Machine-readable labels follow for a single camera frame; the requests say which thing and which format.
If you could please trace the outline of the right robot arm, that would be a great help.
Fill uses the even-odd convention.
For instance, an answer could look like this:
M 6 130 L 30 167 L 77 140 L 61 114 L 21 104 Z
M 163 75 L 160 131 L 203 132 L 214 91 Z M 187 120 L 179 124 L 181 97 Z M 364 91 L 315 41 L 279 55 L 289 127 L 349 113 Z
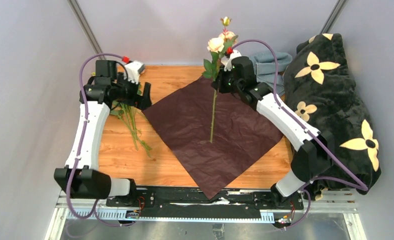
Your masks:
M 332 157 L 323 149 L 334 146 L 333 135 L 305 122 L 285 105 L 272 87 L 257 82 L 253 63 L 247 56 L 231 54 L 222 60 L 212 87 L 218 88 L 222 94 L 238 96 L 244 104 L 273 123 L 293 147 L 289 172 L 270 188 L 267 200 L 275 208 L 286 207 L 298 190 L 333 166 Z

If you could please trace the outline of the pink rose stem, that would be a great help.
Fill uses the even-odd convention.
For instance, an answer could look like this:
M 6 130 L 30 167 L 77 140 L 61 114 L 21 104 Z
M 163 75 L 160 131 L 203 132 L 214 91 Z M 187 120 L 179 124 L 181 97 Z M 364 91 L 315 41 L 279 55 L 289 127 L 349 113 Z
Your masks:
M 133 106 L 129 106 L 119 101 L 114 101 L 110 109 L 110 115 L 118 118 L 129 130 L 135 150 L 139 150 L 139 145 L 144 149 L 146 155 L 151 157 L 152 148 L 141 139 L 142 131 L 137 128 L 136 123 L 137 110 Z

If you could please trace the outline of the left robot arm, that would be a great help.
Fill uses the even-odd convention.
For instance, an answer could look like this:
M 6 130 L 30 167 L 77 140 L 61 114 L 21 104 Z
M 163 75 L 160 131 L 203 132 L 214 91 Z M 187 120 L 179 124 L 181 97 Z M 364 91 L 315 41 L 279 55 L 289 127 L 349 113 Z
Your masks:
M 125 104 L 145 110 L 152 105 L 151 84 L 140 93 L 140 76 L 145 65 L 137 60 L 97 60 L 95 73 L 79 93 L 80 116 L 71 152 L 64 167 L 56 168 L 54 180 L 72 199 L 115 198 L 127 207 L 138 201 L 136 183 L 131 178 L 113 178 L 99 171 L 102 134 L 112 107 Z

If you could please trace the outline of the dark red wrapping paper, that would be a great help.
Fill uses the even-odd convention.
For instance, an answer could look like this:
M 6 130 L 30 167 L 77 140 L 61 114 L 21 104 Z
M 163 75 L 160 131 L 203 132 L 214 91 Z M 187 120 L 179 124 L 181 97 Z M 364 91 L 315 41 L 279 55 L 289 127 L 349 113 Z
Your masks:
M 143 111 L 209 199 L 271 150 L 283 134 L 231 94 L 215 94 L 204 77 Z

